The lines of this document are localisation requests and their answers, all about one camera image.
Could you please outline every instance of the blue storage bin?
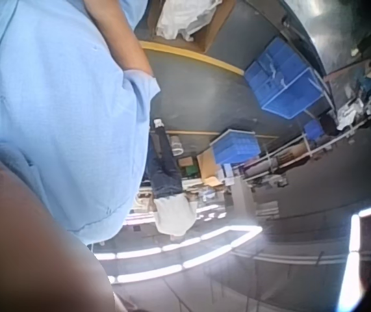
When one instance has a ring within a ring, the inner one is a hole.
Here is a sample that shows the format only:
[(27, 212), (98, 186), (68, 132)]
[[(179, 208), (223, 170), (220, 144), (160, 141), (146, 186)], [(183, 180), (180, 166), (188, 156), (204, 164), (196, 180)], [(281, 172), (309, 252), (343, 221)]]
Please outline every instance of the blue storage bin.
[(248, 161), (261, 153), (252, 132), (227, 130), (211, 143), (216, 164), (237, 164)]
[(307, 139), (311, 141), (315, 141), (320, 136), (324, 135), (324, 130), (321, 127), (321, 124), (318, 120), (311, 120), (309, 123), (307, 123), (303, 130), (305, 131), (305, 134), (307, 135)]
[(244, 73), (263, 110), (292, 119), (320, 97), (312, 69), (282, 39), (275, 38)]

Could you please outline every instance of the yellow tape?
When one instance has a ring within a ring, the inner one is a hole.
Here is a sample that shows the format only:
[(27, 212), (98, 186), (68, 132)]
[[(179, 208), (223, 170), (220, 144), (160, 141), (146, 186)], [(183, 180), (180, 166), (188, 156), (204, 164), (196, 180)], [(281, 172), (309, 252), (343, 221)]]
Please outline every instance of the yellow tape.
[(223, 62), (221, 60), (217, 60), (215, 58), (209, 57), (207, 55), (190, 51), (187, 49), (181, 49), (180, 47), (172, 47), (170, 45), (166, 44), (158, 44), (156, 42), (148, 42), (148, 41), (141, 41), (140, 45), (145, 50), (152, 50), (152, 51), (158, 51), (158, 52), (164, 52), (164, 53), (170, 53), (174, 55), (179, 55), (182, 57), (188, 57), (190, 59), (199, 60), (201, 62), (217, 66), (219, 68), (223, 68), (224, 70), (228, 70), (229, 72), (236, 73), (237, 75), (243, 76), (244, 71), (240, 68), (237, 68), (236, 66), (230, 65), (226, 62)]

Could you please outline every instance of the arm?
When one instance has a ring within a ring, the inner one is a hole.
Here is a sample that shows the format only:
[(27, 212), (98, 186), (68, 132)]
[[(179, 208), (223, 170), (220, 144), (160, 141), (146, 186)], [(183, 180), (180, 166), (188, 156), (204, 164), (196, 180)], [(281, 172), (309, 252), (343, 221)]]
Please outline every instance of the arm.
[(103, 267), (0, 163), (0, 311), (115, 311)]
[(144, 50), (127, 23), (119, 0), (84, 0), (84, 3), (120, 68), (141, 70), (153, 75)]

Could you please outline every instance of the white sneaker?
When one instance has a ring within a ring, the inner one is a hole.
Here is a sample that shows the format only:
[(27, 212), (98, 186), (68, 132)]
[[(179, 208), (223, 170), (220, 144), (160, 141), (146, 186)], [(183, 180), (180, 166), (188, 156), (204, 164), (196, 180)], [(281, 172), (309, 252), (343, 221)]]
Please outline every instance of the white sneaker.
[(162, 119), (155, 119), (153, 121), (153, 123), (155, 124), (155, 128), (159, 128), (159, 127), (164, 127), (165, 125), (162, 123)]

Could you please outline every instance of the light blue shirt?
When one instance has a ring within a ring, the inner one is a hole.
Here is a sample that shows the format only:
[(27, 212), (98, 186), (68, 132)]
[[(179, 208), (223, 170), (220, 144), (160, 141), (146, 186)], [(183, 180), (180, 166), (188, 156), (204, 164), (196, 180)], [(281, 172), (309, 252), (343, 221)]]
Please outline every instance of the light blue shirt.
[[(122, 1), (132, 27), (146, 2)], [(115, 63), (83, 0), (0, 0), (0, 160), (85, 244), (133, 206), (158, 91)]]

